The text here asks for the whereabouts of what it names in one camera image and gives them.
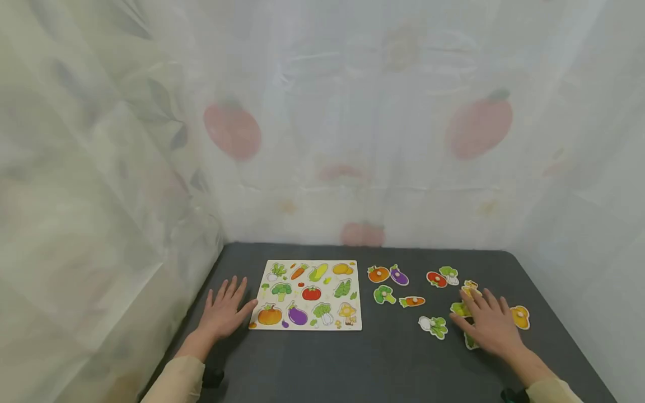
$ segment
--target red tomato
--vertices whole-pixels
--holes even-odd
[[[303,299],[307,301],[315,301],[322,297],[323,293],[320,288],[312,286],[303,290]]]

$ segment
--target sleeve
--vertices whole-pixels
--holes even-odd
[[[557,378],[542,379],[526,390],[531,403],[582,403],[569,388],[569,384]]]
[[[141,403],[195,403],[201,392],[205,365],[184,356],[166,364]]]

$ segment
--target pea pod puzzle piece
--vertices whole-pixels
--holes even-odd
[[[403,272],[399,269],[399,265],[395,264],[390,268],[390,277],[392,280],[394,280],[395,283],[397,283],[400,286],[407,286],[410,283],[410,279],[408,276],[403,274]]]
[[[445,339],[446,334],[448,333],[448,328],[446,327],[446,319],[443,319],[441,317],[428,318],[422,316],[419,318],[419,326],[421,326],[422,330],[429,332],[439,340]]]
[[[390,304],[397,302],[392,295],[392,289],[386,285],[382,285],[374,290],[374,301],[380,305],[383,305],[383,302],[385,301],[388,301]]]
[[[464,332],[464,342],[466,343],[466,348],[469,349],[469,350],[475,350],[475,349],[480,348],[479,344],[477,344],[475,339],[470,337],[468,335],[468,333],[466,333],[466,332]]]
[[[401,304],[402,307],[407,308],[408,306],[420,306],[426,303],[426,299],[424,297],[403,297],[399,298],[399,304]]]
[[[512,307],[511,313],[513,314],[513,321],[518,328],[521,330],[529,330],[531,328],[531,322],[528,320],[530,314],[524,306],[518,305]]]
[[[464,302],[454,302],[450,306],[450,311],[458,314],[462,318],[471,318],[473,316]]]
[[[448,285],[448,280],[436,271],[429,271],[426,274],[426,280],[437,288],[444,288]]]
[[[457,276],[459,275],[459,272],[457,270],[453,269],[450,266],[443,266],[439,268],[439,273],[443,277],[446,277],[448,284],[450,284],[451,286],[459,285],[459,279],[457,278]]]
[[[390,278],[390,271],[382,266],[372,266],[367,269],[367,276],[371,282],[378,284]]]
[[[476,293],[478,293],[479,295],[482,295],[481,291],[479,291],[479,290],[477,289],[477,287],[479,287],[479,284],[477,284],[476,282],[474,282],[474,281],[472,281],[472,280],[466,280],[466,281],[464,281],[464,286],[463,286],[461,289],[462,289],[462,290],[464,290],[464,292],[465,292],[469,297],[471,297],[471,298],[472,298],[472,297],[473,297],[473,296],[471,295],[471,292],[472,292],[472,291],[475,291],[475,292],[476,292]]]

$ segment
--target table surface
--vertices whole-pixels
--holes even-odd
[[[223,369],[225,376],[218,389],[203,390],[200,402],[500,402],[502,389],[521,385],[504,363],[480,349],[466,349],[463,333],[448,318],[450,304],[460,301],[459,288],[436,288],[425,279],[426,272],[441,266],[457,269],[461,284],[473,280],[504,295],[510,306],[526,306],[531,328],[520,332],[527,347],[585,403],[615,402],[517,259],[504,251],[229,244],[152,380],[197,326],[208,288],[217,290],[224,279],[246,275],[246,300],[252,299],[269,259],[356,260],[362,331],[248,330],[247,321],[208,357],[206,365]],[[390,284],[393,294],[425,297],[425,305],[402,309],[374,302],[377,286],[368,280],[367,268],[394,264],[410,285]],[[422,331],[420,316],[444,317],[449,322],[445,340]]]

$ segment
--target vegetable puzzle piece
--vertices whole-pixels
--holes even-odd
[[[292,321],[294,324],[298,326],[305,325],[309,321],[309,318],[307,317],[307,312],[298,309],[297,305],[295,304],[295,301],[291,301],[291,304],[289,304],[289,308],[287,308],[287,316],[289,316],[290,321]],[[288,328],[289,324],[283,321],[283,327]]]
[[[392,289],[385,285],[374,290],[374,301],[380,305],[383,305],[383,302],[385,301],[388,301],[390,304],[397,302],[397,300],[392,296]]]
[[[282,320],[282,311],[279,308],[274,308],[273,304],[266,304],[257,314],[257,321],[267,326],[280,323]]]
[[[271,273],[266,275],[266,280],[277,281],[278,277],[282,277],[285,273],[284,264],[274,263]]]
[[[481,291],[479,291],[477,287],[479,287],[479,284],[477,284],[476,282],[472,280],[466,280],[464,281],[464,286],[461,289],[464,290],[464,292],[468,294],[469,297],[472,298],[473,297],[471,294],[472,291],[475,291],[479,295],[482,295]]]
[[[308,267],[309,267],[308,264],[302,263],[300,267],[298,267],[296,270],[293,271],[293,274],[291,274],[291,279],[295,280],[301,275],[303,275],[304,271],[307,270]]]
[[[338,309],[338,316],[345,318],[345,324],[347,326],[353,326],[356,323],[356,316],[353,316],[354,313],[356,313],[356,310],[347,302],[343,302]]]
[[[464,302],[454,302],[450,306],[450,311],[458,314],[462,318],[471,318],[473,316]]]
[[[291,286],[285,282],[279,282],[271,289],[271,294],[278,296],[278,302],[284,301],[285,296],[291,292]]]
[[[332,311],[332,306],[321,302],[320,304],[313,307],[313,315],[319,318],[324,326],[329,326],[333,323],[333,316],[330,313]]]
[[[518,305],[512,307],[511,313],[513,314],[513,321],[518,328],[521,330],[529,330],[531,328],[531,323],[528,320],[530,314],[524,306]]]
[[[420,306],[426,303],[426,299],[424,297],[403,297],[399,298],[399,304],[401,304],[402,307],[407,308],[408,306]]]
[[[445,288],[448,285],[448,280],[446,280],[446,277],[443,277],[436,271],[429,271],[426,274],[426,280],[428,280],[430,284],[437,288]]]
[[[466,333],[466,332],[464,332],[464,342],[466,343],[466,348],[469,349],[469,350],[475,350],[475,349],[480,348],[479,344],[477,344],[475,339],[470,337],[468,335],[468,333]]]
[[[430,332],[430,334],[434,335],[439,340],[445,339],[446,334],[448,333],[446,319],[441,317],[429,319],[428,317],[422,316],[419,318],[419,326],[421,326],[421,329],[424,331]]]
[[[390,268],[390,277],[400,286],[407,286],[410,283],[410,279],[401,272],[398,264],[395,264]]]
[[[313,268],[311,273],[309,273],[309,279],[313,282],[317,282],[327,272],[327,267],[327,263],[323,263],[320,266]]]
[[[341,281],[338,286],[336,287],[336,290],[333,293],[333,296],[335,298],[340,298],[344,297],[345,295],[350,293],[350,288],[352,287],[352,280],[346,280],[346,281]]]
[[[390,278],[390,271],[382,266],[372,266],[367,269],[367,273],[370,281],[377,284]]]
[[[453,269],[450,266],[443,266],[439,268],[439,273],[441,273],[443,277],[446,277],[448,284],[450,284],[451,286],[459,285],[459,279],[457,278],[459,272],[457,270]]]

